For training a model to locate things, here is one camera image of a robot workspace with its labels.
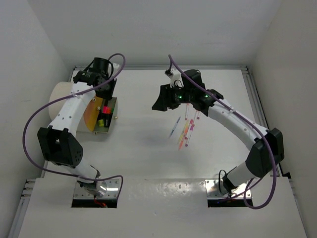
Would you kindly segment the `pink highlighter black body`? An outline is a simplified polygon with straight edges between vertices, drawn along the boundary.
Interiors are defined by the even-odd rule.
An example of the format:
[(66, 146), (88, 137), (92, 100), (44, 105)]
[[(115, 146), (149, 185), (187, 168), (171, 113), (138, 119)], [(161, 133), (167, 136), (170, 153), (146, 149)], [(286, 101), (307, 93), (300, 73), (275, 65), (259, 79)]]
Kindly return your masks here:
[(105, 101), (103, 108), (102, 108), (103, 114), (111, 114), (111, 108), (108, 106), (108, 101)]

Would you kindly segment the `light pink cap pen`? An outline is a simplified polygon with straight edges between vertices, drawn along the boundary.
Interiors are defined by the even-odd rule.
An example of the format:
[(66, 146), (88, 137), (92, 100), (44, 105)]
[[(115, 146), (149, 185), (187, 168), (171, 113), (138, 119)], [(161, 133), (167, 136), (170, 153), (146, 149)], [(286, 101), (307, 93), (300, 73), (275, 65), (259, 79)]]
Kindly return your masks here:
[(189, 115), (189, 104), (186, 104), (186, 110), (185, 110), (185, 120), (188, 120), (188, 115)]

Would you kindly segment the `purple highlighter black body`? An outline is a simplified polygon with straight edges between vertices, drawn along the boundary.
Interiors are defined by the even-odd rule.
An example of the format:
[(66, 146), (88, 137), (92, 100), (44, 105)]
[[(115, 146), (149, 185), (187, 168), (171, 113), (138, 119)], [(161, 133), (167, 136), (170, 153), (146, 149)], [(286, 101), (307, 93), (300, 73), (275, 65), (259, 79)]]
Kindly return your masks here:
[(109, 118), (106, 118), (106, 119), (104, 119), (104, 122), (105, 122), (105, 127), (109, 127), (109, 125), (110, 125), (110, 119), (109, 119)]

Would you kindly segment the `yellow highlighter black body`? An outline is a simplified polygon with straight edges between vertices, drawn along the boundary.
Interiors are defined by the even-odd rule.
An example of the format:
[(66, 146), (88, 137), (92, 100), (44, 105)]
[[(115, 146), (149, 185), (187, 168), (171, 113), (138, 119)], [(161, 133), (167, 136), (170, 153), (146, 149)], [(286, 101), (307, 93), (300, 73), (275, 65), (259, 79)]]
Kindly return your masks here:
[(98, 125), (99, 127), (104, 127), (105, 126), (105, 122), (103, 119), (98, 120)]

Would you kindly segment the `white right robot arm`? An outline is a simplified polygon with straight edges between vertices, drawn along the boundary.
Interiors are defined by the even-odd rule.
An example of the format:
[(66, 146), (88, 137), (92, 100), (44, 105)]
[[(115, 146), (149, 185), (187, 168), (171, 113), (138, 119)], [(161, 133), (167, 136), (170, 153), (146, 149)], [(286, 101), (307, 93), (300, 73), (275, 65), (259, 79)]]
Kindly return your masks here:
[(282, 132), (277, 128), (269, 130), (248, 118), (241, 119), (239, 112), (223, 95), (205, 88), (199, 70), (190, 69), (181, 74), (169, 69), (165, 74), (170, 78), (170, 83), (160, 87), (153, 110), (165, 112), (181, 104), (191, 104), (194, 109), (227, 128), (249, 150), (245, 162), (224, 175), (219, 185), (221, 193), (228, 194), (250, 179), (263, 178), (272, 170), (270, 154), (276, 164), (284, 159)]

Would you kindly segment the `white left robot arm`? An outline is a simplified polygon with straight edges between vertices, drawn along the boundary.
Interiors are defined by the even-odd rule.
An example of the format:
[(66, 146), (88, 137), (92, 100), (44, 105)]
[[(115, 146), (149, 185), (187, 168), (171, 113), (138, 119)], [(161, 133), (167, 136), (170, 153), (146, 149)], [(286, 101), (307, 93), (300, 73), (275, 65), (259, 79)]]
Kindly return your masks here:
[(70, 98), (65, 100), (56, 117), (37, 133), (44, 159), (78, 176), (79, 185), (96, 196), (101, 196), (106, 187), (99, 181), (100, 172), (84, 159), (76, 132), (81, 120), (86, 122), (86, 127), (106, 126), (108, 115), (104, 107), (112, 100), (116, 80), (105, 82), (114, 72), (109, 60), (94, 58), (73, 78)]

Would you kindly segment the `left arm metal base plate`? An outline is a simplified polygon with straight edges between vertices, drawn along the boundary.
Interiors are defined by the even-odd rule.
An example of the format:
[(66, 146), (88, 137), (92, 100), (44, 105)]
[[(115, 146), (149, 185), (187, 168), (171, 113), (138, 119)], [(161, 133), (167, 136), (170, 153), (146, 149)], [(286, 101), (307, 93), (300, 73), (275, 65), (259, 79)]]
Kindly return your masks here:
[(94, 183), (83, 183), (78, 181), (75, 185), (74, 199), (111, 199), (117, 198), (119, 183), (117, 179), (99, 181)]

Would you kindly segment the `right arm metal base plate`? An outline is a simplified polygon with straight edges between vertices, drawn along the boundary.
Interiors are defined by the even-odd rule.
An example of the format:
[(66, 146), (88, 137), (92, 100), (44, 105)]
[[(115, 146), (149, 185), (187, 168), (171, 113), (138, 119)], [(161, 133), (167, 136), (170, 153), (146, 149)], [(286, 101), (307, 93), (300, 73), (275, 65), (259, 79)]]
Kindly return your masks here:
[(232, 189), (229, 193), (223, 186), (222, 179), (205, 179), (206, 193), (208, 200), (220, 199), (243, 199), (243, 192), (246, 190), (247, 183), (239, 185), (237, 188)]

